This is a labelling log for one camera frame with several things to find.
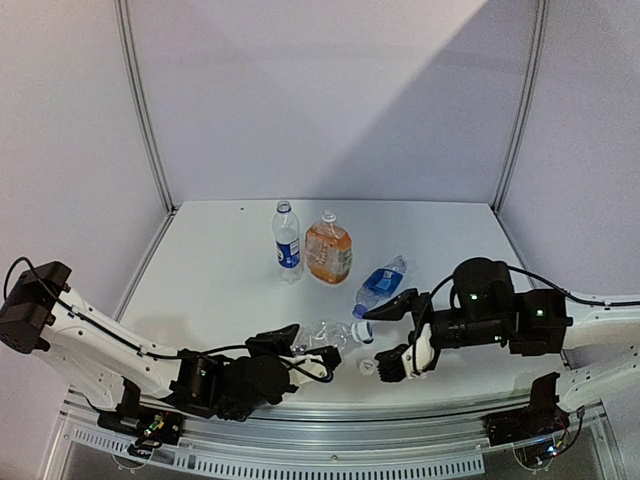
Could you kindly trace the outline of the white water-bottle cap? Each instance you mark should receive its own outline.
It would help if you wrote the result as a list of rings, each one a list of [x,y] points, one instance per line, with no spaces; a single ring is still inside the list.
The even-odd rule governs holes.
[[[357,362],[358,371],[365,376],[373,375],[376,372],[376,362],[371,358],[360,359]]]

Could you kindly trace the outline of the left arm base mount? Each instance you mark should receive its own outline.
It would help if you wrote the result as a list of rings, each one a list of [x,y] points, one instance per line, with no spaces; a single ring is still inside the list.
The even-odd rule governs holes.
[[[182,437],[186,417],[178,412],[154,409],[140,404],[141,390],[123,380],[124,391],[114,411],[99,410],[97,425],[132,438],[128,455],[150,459],[164,445],[176,446]]]

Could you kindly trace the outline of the Pepsi bottle blue label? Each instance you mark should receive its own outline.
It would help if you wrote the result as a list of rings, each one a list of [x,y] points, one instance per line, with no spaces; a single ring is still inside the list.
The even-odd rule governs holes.
[[[276,205],[271,227],[276,243],[279,275],[287,284],[299,281],[303,273],[300,244],[300,222],[288,200]]]

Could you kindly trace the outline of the clear unlabelled plastic bottle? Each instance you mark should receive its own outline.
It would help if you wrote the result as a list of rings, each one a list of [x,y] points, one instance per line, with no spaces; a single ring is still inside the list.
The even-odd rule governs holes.
[[[319,320],[300,328],[291,350],[295,355],[324,347],[335,347],[339,352],[347,352],[360,343],[358,333],[359,322],[347,324],[327,319]]]

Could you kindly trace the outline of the white blue-top bottle cap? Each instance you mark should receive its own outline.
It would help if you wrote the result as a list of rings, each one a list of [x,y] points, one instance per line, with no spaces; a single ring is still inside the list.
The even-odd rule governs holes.
[[[352,323],[350,334],[356,343],[369,345],[374,341],[373,329],[370,323],[365,320]]]

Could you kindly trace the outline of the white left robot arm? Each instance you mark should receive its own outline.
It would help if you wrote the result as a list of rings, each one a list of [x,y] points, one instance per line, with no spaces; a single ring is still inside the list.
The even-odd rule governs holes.
[[[128,434],[148,426],[143,396],[201,418],[242,422],[305,383],[331,382],[341,362],[334,346],[295,352],[297,324],[204,351],[162,345],[85,301],[69,285],[65,264],[34,266],[20,257],[12,265],[20,264],[25,271],[6,275],[2,287],[2,344],[41,358]]]

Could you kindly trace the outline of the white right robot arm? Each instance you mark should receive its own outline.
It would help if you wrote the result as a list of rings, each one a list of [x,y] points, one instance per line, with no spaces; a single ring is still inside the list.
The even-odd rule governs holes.
[[[434,293],[412,288],[364,314],[374,321],[412,318],[407,345],[377,355],[382,381],[397,383],[435,368],[447,349],[498,344],[510,354],[537,357],[611,341],[626,345],[619,357],[533,381],[517,427],[537,436],[556,410],[570,413],[639,381],[639,301],[633,297],[580,298],[549,280],[516,292],[517,267],[483,257],[467,259],[448,277],[450,306],[437,310]]]

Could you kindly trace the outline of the blue Pepsi bottle cap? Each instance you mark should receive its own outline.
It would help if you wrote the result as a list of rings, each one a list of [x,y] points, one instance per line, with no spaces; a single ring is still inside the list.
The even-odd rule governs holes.
[[[318,382],[323,383],[323,384],[328,384],[331,383],[334,379],[334,374],[329,371],[329,372],[323,372],[318,379]]]

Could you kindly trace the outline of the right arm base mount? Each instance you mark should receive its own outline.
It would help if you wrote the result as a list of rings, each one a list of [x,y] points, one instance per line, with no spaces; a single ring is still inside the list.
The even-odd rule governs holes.
[[[559,406],[559,378],[553,372],[535,379],[527,405],[482,417],[489,444],[512,444],[515,460],[532,474],[548,469],[555,458],[570,450],[584,425],[585,407],[581,406],[576,413],[577,429],[570,433],[570,414]]]

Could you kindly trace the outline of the blue label crushed water bottle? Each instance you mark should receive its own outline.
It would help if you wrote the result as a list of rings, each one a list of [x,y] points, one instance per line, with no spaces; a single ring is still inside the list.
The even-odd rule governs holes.
[[[405,258],[397,255],[386,265],[372,272],[356,293],[352,315],[362,319],[365,313],[374,309],[380,302],[392,298],[406,271]]]

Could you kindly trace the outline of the orange label crushed bottle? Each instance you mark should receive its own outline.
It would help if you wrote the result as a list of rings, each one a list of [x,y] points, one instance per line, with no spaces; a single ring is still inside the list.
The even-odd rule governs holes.
[[[352,239],[337,222],[337,215],[325,210],[305,234],[305,258],[317,279],[338,285],[349,275],[353,254]]]

